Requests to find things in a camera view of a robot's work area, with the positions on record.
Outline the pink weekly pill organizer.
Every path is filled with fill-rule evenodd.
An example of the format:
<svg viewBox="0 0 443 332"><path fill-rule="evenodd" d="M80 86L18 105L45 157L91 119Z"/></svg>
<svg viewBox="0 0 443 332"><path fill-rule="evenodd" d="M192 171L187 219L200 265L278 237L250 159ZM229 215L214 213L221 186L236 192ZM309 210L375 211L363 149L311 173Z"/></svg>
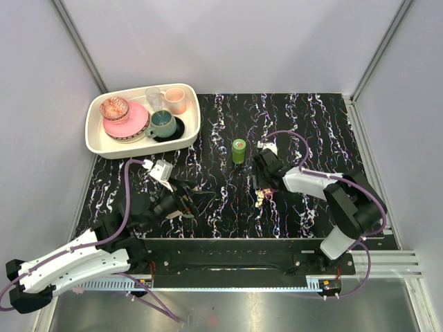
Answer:
<svg viewBox="0 0 443 332"><path fill-rule="evenodd" d="M273 193L275 192L274 189L271 188L266 188L266 189L262 189L261 193L263 197L270 197L273 196Z"/></svg>

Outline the green pill bottle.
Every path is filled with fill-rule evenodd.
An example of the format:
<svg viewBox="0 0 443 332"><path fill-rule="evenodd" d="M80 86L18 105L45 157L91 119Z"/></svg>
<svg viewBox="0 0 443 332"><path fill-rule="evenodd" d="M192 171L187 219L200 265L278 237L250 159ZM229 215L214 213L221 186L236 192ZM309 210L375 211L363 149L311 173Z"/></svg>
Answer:
<svg viewBox="0 0 443 332"><path fill-rule="evenodd" d="M233 162L240 165L245 160L246 147L233 147Z"/></svg>

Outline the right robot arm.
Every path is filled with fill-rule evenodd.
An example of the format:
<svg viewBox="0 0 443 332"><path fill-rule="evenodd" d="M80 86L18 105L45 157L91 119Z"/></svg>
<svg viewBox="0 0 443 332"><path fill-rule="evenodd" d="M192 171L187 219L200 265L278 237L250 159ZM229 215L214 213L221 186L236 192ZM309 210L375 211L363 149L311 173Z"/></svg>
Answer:
<svg viewBox="0 0 443 332"><path fill-rule="evenodd" d="M376 224L386 224L385 203L358 170L328 174L286 165L268 148L259 151L253 162L257 188L306 194L327 202L335 226L314 257L315 268L322 274L337 269L339 258L370 235Z"/></svg>

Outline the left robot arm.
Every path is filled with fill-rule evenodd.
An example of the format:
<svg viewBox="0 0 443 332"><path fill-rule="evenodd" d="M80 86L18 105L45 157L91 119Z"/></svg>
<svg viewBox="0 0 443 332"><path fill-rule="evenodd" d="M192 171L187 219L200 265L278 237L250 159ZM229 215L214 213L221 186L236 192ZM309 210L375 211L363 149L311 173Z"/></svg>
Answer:
<svg viewBox="0 0 443 332"><path fill-rule="evenodd" d="M199 191L191 181L173 181L158 196L131 191L120 198L116 211L104 215L65 246L33 261L13 259L6 264L10 285L9 310L32 313L84 282L106 275L142 274L152 267L145 242L138 238L167 217L201 216L215 192Z"/></svg>

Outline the spilled yellow pills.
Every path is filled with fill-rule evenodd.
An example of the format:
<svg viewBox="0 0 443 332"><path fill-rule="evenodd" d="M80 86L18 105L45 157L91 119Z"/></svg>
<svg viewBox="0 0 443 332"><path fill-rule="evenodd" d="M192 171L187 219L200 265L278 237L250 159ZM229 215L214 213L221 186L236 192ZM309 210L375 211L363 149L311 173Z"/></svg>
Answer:
<svg viewBox="0 0 443 332"><path fill-rule="evenodd" d="M255 207L260 207L263 204L264 199L266 198L266 192L264 190L258 190L255 192L256 194L256 201L255 201Z"/></svg>

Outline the cream ceramic mug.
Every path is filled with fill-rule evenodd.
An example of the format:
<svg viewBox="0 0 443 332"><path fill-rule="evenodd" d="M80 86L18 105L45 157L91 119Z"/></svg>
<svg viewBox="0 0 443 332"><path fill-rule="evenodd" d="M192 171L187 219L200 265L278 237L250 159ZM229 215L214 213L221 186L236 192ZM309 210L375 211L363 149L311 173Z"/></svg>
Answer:
<svg viewBox="0 0 443 332"><path fill-rule="evenodd" d="M168 192L167 197L170 206L166 219L173 219L178 216L184 216L185 218L197 217L199 212L194 198L196 193L195 190L184 187L174 192Z"/></svg>

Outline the black saucer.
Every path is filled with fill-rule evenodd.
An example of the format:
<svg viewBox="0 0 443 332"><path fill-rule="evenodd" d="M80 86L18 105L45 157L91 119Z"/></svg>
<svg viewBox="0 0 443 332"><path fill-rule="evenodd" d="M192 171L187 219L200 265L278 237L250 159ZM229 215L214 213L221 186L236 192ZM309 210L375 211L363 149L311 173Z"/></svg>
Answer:
<svg viewBox="0 0 443 332"><path fill-rule="evenodd" d="M176 131L171 136L169 136L167 138L155 137L154 140L156 142L169 142L172 140L180 139L182 137L182 135L185 133L185 129L186 129L184 122L176 116L174 117L174 119L176 120L176 125L177 125Z"/></svg>

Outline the teal ceramic mug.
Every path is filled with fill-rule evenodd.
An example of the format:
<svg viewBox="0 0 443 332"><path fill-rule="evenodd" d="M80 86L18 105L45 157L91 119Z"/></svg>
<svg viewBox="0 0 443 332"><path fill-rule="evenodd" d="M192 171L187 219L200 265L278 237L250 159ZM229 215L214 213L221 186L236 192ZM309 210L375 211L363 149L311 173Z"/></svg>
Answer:
<svg viewBox="0 0 443 332"><path fill-rule="evenodd" d="M145 135L148 138L169 138L176 130L177 122L174 115L167 110L160 110L152 114Z"/></svg>

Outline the patterned plate under pink plate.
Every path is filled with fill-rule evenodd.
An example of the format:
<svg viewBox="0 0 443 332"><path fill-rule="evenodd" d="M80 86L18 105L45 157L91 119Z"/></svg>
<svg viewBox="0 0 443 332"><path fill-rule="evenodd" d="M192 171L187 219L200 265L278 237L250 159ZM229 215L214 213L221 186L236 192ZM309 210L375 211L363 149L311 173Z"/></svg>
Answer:
<svg viewBox="0 0 443 332"><path fill-rule="evenodd" d="M113 124L110 129L106 129L105 131L110 138L117 142L135 142L143 137L149 125L149 120L147 120L144 125L127 121Z"/></svg>

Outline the pink ceramic mug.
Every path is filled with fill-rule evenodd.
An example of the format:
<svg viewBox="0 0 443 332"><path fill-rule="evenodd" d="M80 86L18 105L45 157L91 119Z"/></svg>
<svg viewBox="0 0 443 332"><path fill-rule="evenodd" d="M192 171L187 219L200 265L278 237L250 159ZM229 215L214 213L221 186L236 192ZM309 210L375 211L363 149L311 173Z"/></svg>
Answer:
<svg viewBox="0 0 443 332"><path fill-rule="evenodd" d="M181 88L171 88L161 91L167 109L174 115L180 115L187 109L185 91Z"/></svg>

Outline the clear drinking glass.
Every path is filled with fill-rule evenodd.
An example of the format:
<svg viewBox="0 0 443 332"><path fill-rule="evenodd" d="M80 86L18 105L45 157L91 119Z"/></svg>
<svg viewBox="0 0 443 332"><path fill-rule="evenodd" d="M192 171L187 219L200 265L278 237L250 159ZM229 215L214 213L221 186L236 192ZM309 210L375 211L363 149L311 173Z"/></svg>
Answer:
<svg viewBox="0 0 443 332"><path fill-rule="evenodd" d="M162 91L157 86L150 86L145 90L147 102L153 112L164 110Z"/></svg>

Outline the white plastic dish tub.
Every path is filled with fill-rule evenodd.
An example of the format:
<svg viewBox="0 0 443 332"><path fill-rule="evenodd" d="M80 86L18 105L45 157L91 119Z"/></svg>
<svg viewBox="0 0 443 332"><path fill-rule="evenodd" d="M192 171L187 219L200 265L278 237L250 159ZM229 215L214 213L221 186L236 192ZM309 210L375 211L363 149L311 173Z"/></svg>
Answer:
<svg viewBox="0 0 443 332"><path fill-rule="evenodd" d="M119 159L159 154L191 146L197 139L201 128L201 112L195 90L184 83L160 84L159 88L162 91L180 88L185 93L187 109L184 113L177 116L177 118L183 121L185 129L184 134L180 138L168 142L157 142L154 139L142 135L142 138L136 141L118 142L105 133L99 106L107 98L122 97L130 102L142 104L148 111L152 110L145 95L147 88L142 86L134 89L105 93L99 95L91 102L85 124L85 142L87 148L103 158Z"/></svg>

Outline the red patterned bowl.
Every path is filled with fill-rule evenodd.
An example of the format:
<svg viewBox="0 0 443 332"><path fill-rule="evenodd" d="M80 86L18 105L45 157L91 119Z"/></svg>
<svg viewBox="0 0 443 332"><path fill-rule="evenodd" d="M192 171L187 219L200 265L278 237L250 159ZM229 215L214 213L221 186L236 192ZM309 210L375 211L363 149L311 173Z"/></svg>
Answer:
<svg viewBox="0 0 443 332"><path fill-rule="evenodd" d="M121 97L107 98L101 103L99 111L105 120L121 122L129 116L129 103Z"/></svg>

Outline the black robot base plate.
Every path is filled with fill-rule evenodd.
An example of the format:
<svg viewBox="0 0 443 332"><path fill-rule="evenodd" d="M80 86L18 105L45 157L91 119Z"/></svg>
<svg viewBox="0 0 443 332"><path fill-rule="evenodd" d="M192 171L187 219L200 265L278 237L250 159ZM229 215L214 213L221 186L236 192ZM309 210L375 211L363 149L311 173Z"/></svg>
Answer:
<svg viewBox="0 0 443 332"><path fill-rule="evenodd" d="M129 250L130 275L152 275L153 287L296 288L308 276L354 276L352 255L330 261L319 239L145 239Z"/></svg>

